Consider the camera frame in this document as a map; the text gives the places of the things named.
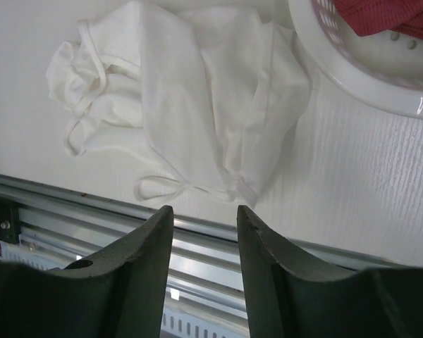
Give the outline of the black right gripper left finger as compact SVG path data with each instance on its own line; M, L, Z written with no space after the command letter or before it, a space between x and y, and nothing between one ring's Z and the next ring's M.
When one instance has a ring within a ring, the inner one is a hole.
M0 337L158 337L173 209L63 269L0 262Z

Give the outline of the white tank top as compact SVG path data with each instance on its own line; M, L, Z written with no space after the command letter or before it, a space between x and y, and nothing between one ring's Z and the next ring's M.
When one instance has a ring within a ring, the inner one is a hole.
M46 72L50 98L71 113L70 155L121 149L164 166L135 183L138 201L194 189L257 203L309 103L293 30L248 6L174 14L129 1L78 31Z

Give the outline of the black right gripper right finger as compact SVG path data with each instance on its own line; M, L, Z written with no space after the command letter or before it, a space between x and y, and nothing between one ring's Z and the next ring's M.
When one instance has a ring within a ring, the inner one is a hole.
M252 337L423 337L423 268L339 267L247 206L237 230Z

